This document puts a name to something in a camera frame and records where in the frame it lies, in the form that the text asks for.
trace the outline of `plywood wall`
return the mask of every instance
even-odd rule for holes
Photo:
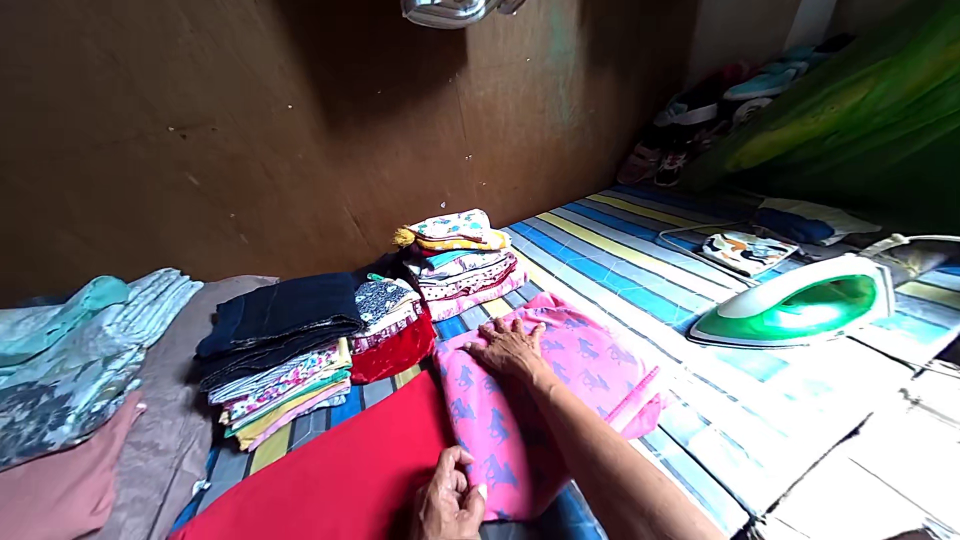
[[[591,193],[683,82],[696,11],[530,0],[439,31],[396,0],[2,1],[7,303],[351,269],[404,222]]]

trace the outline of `red fabric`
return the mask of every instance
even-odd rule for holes
[[[172,540],[406,537],[411,503],[455,444],[429,373],[244,479]]]
[[[433,353],[436,333],[425,309],[416,321],[382,343],[353,356],[350,382],[363,384],[400,373]]]

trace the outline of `teal fabric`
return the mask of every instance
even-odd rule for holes
[[[112,276],[94,278],[58,307],[7,310],[0,325],[0,367],[20,364],[50,348],[104,307],[127,301],[130,289]]]
[[[462,257],[462,256],[464,256],[464,255],[469,255],[469,254],[471,254],[471,253],[478,253],[478,252],[480,252],[480,251],[481,251],[481,250],[451,250],[451,251],[445,251],[445,252],[443,252],[443,253],[441,253],[441,254],[439,254],[439,255],[435,255],[435,256],[433,256],[433,257],[428,257],[428,258],[426,258],[426,261],[430,263],[430,266],[433,266],[434,268],[439,268],[439,267],[447,264],[448,262],[450,262],[450,261],[452,261],[452,260],[454,260],[454,259],[456,259],[456,258],[460,258],[460,257]]]

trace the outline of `light blue patterned cloth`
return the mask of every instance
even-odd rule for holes
[[[104,307],[127,300],[130,290],[113,276],[100,276],[60,306],[0,309],[0,366],[22,363],[50,348]]]
[[[197,290],[165,268],[43,353],[0,373],[0,469],[85,440],[113,415],[156,343]]]

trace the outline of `folded clothes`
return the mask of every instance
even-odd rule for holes
[[[420,295],[407,282],[390,279],[365,282],[354,295],[360,319],[368,327],[376,325],[387,313],[419,299]]]
[[[126,302],[127,284],[100,276],[59,306],[0,309],[0,366],[12,366],[46,351],[104,307]]]
[[[254,421],[264,416],[267,416],[273,413],[275,410],[286,406],[288,403],[294,400],[298,400],[308,394],[322,390],[327,386],[329,386],[330,384],[333,384],[334,382],[340,382],[341,380],[348,379],[349,376],[350,376],[350,373],[347,370],[347,368],[338,369],[333,373],[323,374],[322,376],[311,380],[309,383],[300,386],[296,390],[287,392],[287,394],[284,396],[283,399],[270,402],[250,414],[246,414],[236,419],[231,419],[231,418],[228,418],[228,412],[224,411],[221,416],[221,421],[224,424],[230,424],[230,428],[227,431],[227,433],[228,433],[228,436],[231,436],[235,431],[253,423]]]
[[[456,260],[457,258],[463,257],[464,255],[470,255],[474,253],[484,253],[483,250],[450,250],[450,251],[441,251],[434,252],[432,250],[426,250],[428,253],[434,254],[426,256],[427,266],[430,268],[439,268],[448,262]]]
[[[657,426],[660,398],[653,380],[658,366],[645,364],[598,323],[550,294],[541,293],[503,317],[508,325],[517,318],[528,332],[546,324],[540,339],[543,359],[617,432],[635,438]],[[464,352],[470,341],[486,342],[471,331],[438,344],[435,353],[454,434],[476,459],[467,478],[471,485],[488,486],[485,520],[536,517],[560,493],[569,473],[529,393]]]
[[[455,298],[502,280],[515,267],[516,256],[508,252],[500,261],[489,266],[441,280],[422,279],[418,281],[418,285],[423,298],[427,301]]]
[[[424,312],[416,322],[397,335],[367,351],[353,355],[350,380],[357,384],[386,379],[405,371],[433,351],[436,333],[430,314]]]
[[[396,537],[394,527],[409,523],[410,501],[433,475],[440,451],[451,444],[440,390],[430,374],[422,373],[250,475],[171,539]],[[300,508],[322,508],[330,519],[282,519]]]
[[[773,238],[727,231],[708,236],[701,255],[747,276],[754,276],[790,257],[797,247]]]
[[[841,209],[792,199],[764,199],[752,221],[795,242],[821,246],[835,244],[847,234],[880,230],[879,225],[857,219]]]
[[[298,278],[218,305],[217,323],[197,346],[197,356],[206,361],[307,332],[333,341],[363,326],[350,274]]]
[[[275,368],[218,386],[209,392],[207,400],[212,405],[222,404],[269,389],[291,376],[298,377],[301,374],[312,376],[320,369],[332,364],[340,354],[340,340],[337,340],[334,345],[296,356]]]
[[[202,287],[165,268],[0,380],[0,469],[73,446],[99,428],[140,381],[148,347]]]
[[[490,218],[481,209],[431,217],[398,229],[394,235],[394,243],[400,247],[409,246],[414,241],[421,248],[435,251],[510,247],[510,237],[491,229]]]
[[[480,251],[480,250],[458,250],[449,253],[463,253],[458,257],[452,258],[443,265],[431,265],[430,259],[427,263],[422,261],[407,261],[405,264],[410,272],[417,277],[418,282],[425,280],[442,280],[444,278],[454,278],[465,272],[485,268],[503,260],[510,252],[506,250]]]
[[[375,333],[370,333],[370,331],[363,332],[361,334],[355,334],[351,337],[350,349],[355,355],[359,355],[364,351],[368,350],[371,347],[376,347],[380,343],[383,343],[387,339],[397,335],[403,329],[412,325],[414,321],[418,319],[423,314],[423,307],[421,306],[420,301],[416,301],[410,305],[409,310],[404,309],[402,315],[406,315],[404,318],[399,319],[401,315],[398,313],[395,318],[398,319],[396,322],[388,326],[378,326],[378,330]]]
[[[347,340],[341,337],[335,345],[310,355],[305,362],[281,375],[272,384],[246,396],[224,404],[224,411],[231,422],[253,414],[264,406],[279,403],[296,395],[312,384],[332,377],[337,370],[350,367]]]
[[[4,537],[78,538],[107,522],[114,465],[133,421],[144,410],[132,392],[89,440],[0,473]]]
[[[258,418],[256,422],[247,424],[234,433],[237,442],[240,443],[240,450],[251,452],[256,450],[256,447],[267,440],[267,437],[302,414],[323,406],[341,405],[346,401],[345,395],[349,391],[350,380],[342,379],[284,403],[272,410],[270,414]]]
[[[256,375],[284,364],[300,355],[328,346],[343,337],[325,332],[305,332],[286,340],[278,340],[252,349],[237,351],[205,361],[195,360],[195,372],[200,375],[200,390],[209,392],[229,382]]]
[[[427,308],[430,310],[433,321],[443,321],[454,315],[459,315],[471,307],[500,298],[512,290],[521,288],[526,282],[526,270],[524,270],[522,266],[516,265],[513,271],[500,282],[492,283],[468,296],[458,296],[449,300],[427,302]]]

